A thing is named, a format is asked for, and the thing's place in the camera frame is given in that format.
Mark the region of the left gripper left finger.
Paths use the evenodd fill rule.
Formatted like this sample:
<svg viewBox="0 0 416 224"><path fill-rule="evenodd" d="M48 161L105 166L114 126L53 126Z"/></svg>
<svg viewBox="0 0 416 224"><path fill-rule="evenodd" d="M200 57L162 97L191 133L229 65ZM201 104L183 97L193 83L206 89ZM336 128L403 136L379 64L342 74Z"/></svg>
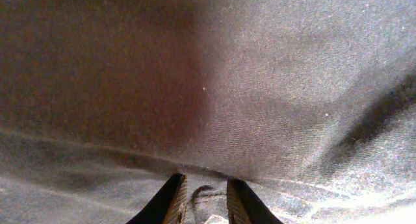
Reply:
<svg viewBox="0 0 416 224"><path fill-rule="evenodd" d="M126 224L183 224L187 212L187 191L187 176L173 174Z"/></svg>

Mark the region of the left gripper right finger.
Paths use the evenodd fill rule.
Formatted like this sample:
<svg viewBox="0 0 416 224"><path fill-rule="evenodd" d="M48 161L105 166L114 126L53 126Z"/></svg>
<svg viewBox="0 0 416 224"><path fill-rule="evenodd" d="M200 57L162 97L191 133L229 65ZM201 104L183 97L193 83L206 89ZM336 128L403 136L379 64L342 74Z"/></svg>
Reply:
<svg viewBox="0 0 416 224"><path fill-rule="evenodd" d="M228 180L226 195L229 224L283 224L243 180Z"/></svg>

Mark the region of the black t-shirt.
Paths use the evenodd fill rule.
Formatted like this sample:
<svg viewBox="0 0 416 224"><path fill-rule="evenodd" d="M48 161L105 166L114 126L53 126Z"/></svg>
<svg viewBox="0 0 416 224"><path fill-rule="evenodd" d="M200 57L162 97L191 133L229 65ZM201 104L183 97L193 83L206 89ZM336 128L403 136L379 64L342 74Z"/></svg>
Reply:
<svg viewBox="0 0 416 224"><path fill-rule="evenodd" d="M1 222L415 222L415 0L1 0Z"/></svg>

